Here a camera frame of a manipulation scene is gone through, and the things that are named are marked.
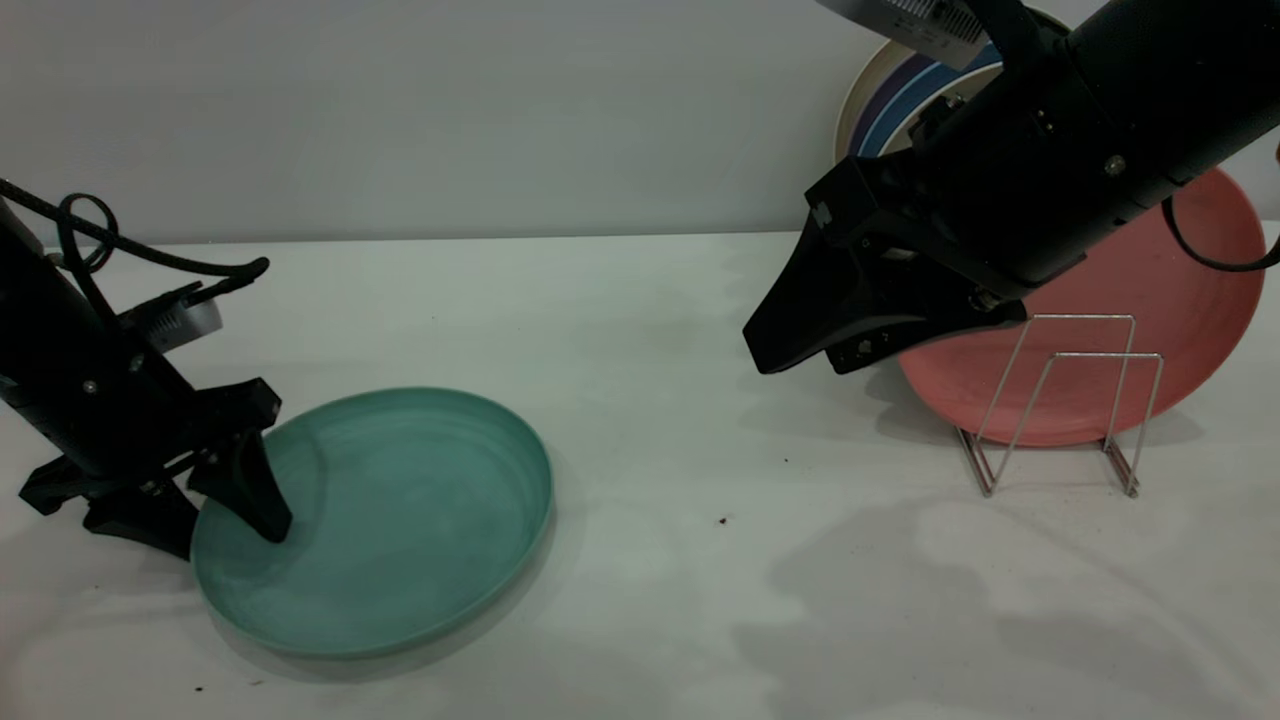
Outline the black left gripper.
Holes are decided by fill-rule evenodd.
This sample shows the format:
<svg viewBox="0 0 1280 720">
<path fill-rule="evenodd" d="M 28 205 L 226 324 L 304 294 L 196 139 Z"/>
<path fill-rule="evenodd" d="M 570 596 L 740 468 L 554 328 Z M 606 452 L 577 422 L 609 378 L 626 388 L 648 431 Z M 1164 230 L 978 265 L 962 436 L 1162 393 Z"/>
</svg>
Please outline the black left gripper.
<svg viewBox="0 0 1280 720">
<path fill-rule="evenodd" d="M 189 488 L 279 544 L 293 515 L 260 430 L 280 409 L 260 378 L 196 389 L 152 350 L 46 354 L 18 365 L 18 413 L 61 455 L 33 470 L 19 496 L 50 515 L 69 498 L 104 495 L 88 501 L 87 532 L 188 559 L 195 503 L 173 483 L 137 486 L 170 478 L 170 464 L 192 454 Z"/>
</svg>

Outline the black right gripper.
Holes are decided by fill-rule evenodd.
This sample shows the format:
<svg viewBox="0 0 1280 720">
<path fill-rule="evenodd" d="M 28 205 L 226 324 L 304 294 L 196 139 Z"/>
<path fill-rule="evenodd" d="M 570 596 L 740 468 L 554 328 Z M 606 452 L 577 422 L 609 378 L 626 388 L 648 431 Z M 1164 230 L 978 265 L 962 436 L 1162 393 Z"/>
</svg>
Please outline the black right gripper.
<svg viewBox="0 0 1280 720">
<path fill-rule="evenodd" d="M 1000 60 L 969 101 L 933 101 L 910 143 L 845 160 L 806 193 L 810 215 L 742 329 L 755 369 L 824 354 L 840 374 L 961 334 L 1025 323 L 1027 296 L 1187 182 L 1166 129 L 1187 49 L 1043 40 Z M 870 281 L 878 272 L 881 284 Z M 887 283 L 916 273 L 965 299 L 910 307 Z"/>
</svg>

